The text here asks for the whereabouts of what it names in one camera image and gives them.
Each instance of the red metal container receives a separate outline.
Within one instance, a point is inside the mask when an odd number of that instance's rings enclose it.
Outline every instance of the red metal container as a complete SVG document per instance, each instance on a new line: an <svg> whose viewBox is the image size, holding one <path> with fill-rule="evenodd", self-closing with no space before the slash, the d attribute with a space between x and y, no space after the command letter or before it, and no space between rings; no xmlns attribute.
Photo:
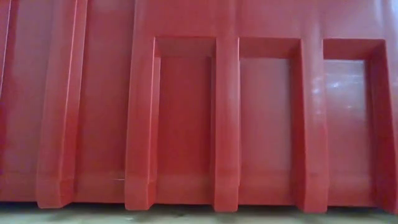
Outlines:
<svg viewBox="0 0 398 224"><path fill-rule="evenodd" d="M398 213L396 9L0 0L0 200Z"/></svg>

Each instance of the red surface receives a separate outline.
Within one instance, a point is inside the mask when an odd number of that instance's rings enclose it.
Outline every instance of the red surface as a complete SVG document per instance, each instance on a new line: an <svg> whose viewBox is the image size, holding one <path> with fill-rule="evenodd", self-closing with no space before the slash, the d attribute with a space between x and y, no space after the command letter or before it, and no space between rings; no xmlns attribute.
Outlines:
<svg viewBox="0 0 398 224"><path fill-rule="evenodd" d="M0 201L398 213L397 7L0 0Z"/></svg>

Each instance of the concrete floor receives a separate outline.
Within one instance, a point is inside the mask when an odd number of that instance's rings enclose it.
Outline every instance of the concrete floor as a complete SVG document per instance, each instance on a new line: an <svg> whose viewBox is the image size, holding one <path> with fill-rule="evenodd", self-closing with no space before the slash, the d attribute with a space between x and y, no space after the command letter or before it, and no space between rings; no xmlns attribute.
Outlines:
<svg viewBox="0 0 398 224"><path fill-rule="evenodd" d="M157 205L129 212L123 205L73 204L39 210L34 203L0 203L0 223L398 223L398 216L368 208L331 208L327 214L303 214L293 207L241 207L238 213L214 213L211 207Z"/></svg>

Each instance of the red painted steel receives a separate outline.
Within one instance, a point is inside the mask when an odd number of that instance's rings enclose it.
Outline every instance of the red painted steel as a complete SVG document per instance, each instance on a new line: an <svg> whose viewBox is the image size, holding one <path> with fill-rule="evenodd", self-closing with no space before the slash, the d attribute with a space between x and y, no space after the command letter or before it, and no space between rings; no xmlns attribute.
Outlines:
<svg viewBox="0 0 398 224"><path fill-rule="evenodd" d="M0 0L0 201L398 213L398 0Z"/></svg>

